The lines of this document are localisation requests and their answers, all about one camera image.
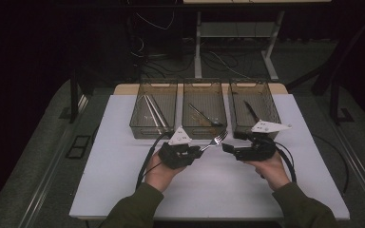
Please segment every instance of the white table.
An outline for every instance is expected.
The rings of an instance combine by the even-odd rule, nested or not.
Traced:
[[[331,178],[292,95],[273,95],[281,121],[293,129],[282,131],[276,142],[295,159],[298,185],[304,193],[329,206],[336,219],[349,219],[349,211]],[[224,97],[228,122],[229,105]],[[135,140],[129,121],[136,95],[110,97],[90,152],[69,215],[78,219],[104,219],[116,202],[131,195],[149,147],[154,140]],[[178,96],[181,113],[183,97]],[[176,126],[181,120],[177,115]],[[231,135],[226,139],[233,141]],[[206,145],[209,141],[193,141]],[[277,220],[282,219],[272,190],[252,166],[211,147],[179,174],[163,193],[155,219],[168,220]]]

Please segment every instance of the transparent container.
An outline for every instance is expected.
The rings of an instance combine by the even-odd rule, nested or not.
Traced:
[[[177,79],[142,79],[129,126],[135,139],[174,131]]]
[[[220,79],[184,79],[182,127],[194,140],[213,139],[226,129]]]
[[[250,104],[256,116],[266,122],[280,124],[280,118],[269,85],[264,79],[230,79],[229,107],[233,138],[251,134],[258,122],[245,102]],[[278,132],[269,133],[274,139]]]

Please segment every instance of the gray floor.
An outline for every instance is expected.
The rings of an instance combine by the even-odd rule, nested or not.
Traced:
[[[220,43],[212,41],[202,44],[202,58],[207,57],[205,60],[207,64],[202,62],[202,77],[223,80],[230,77],[242,77],[239,74],[248,77],[267,77],[267,71],[259,54],[259,49],[264,42],[247,40],[229,45],[235,48],[226,49]],[[307,44],[277,43],[272,60],[279,81],[287,84],[318,67],[328,59],[335,46],[336,43],[329,41],[314,41]],[[156,67],[158,70],[143,67],[143,77],[164,76],[181,79],[193,77],[192,50],[192,47],[188,46],[189,54],[184,56],[183,62],[153,57],[155,64],[165,68],[149,63],[149,66]],[[239,74],[226,70],[218,57],[209,51],[220,56],[231,69]],[[173,72],[185,68],[186,70],[181,72]],[[342,123],[340,127],[333,126],[332,121],[327,117],[329,94],[321,97],[313,96],[310,92],[312,83],[313,80],[308,81],[294,89],[292,93],[311,133],[316,135],[315,142],[321,156],[338,190],[341,191],[345,182],[344,165],[334,148],[325,141],[344,153],[344,148],[336,134],[339,128],[365,167],[365,113],[352,96],[342,89],[340,107],[347,108],[355,121]],[[0,194],[0,227],[86,227],[83,221],[70,218],[68,212],[88,158],[92,139],[81,160],[70,160],[64,156],[77,135],[94,136],[112,92],[113,88],[96,89],[95,93],[88,97],[88,102],[82,107],[82,114],[76,122],[69,124],[68,120],[59,118],[64,108],[69,107],[70,104],[69,84],[64,84],[58,90]],[[340,221],[339,224],[341,227],[365,228],[365,191],[351,168],[350,172],[349,187],[343,198],[350,210],[351,220]],[[39,194],[44,190],[47,191],[46,194]],[[100,221],[89,223],[90,227],[98,227],[99,224]]]

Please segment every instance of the fork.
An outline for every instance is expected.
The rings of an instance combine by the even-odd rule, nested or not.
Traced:
[[[228,132],[223,130],[218,136],[216,136],[206,147],[202,148],[200,151],[203,152],[210,146],[219,145],[227,136]]]

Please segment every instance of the dark green sleeve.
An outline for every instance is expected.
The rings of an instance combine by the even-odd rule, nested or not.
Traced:
[[[102,228],[152,227],[153,216],[162,199],[161,192],[143,182],[132,196],[117,202]]]
[[[284,215],[285,227],[338,227],[331,209],[308,198],[295,183],[288,183],[272,194]]]

